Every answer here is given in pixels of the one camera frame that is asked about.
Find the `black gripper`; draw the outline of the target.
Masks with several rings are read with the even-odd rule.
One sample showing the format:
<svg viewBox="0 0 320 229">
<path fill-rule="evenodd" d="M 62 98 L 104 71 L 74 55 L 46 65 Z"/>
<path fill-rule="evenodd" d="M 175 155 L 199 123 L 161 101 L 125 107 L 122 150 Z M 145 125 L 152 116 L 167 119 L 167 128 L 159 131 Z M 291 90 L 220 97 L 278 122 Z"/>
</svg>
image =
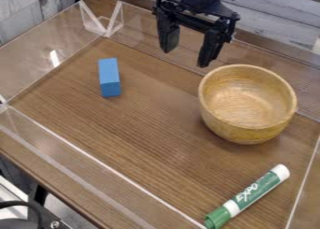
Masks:
<svg viewBox="0 0 320 229">
<path fill-rule="evenodd" d="M 231 42 L 240 15 L 221 0 L 157 0 L 160 47 L 169 53 L 180 43 L 180 27 L 205 33 L 199 53 L 199 67 L 208 67 L 217 58 L 224 41 Z"/>
</svg>

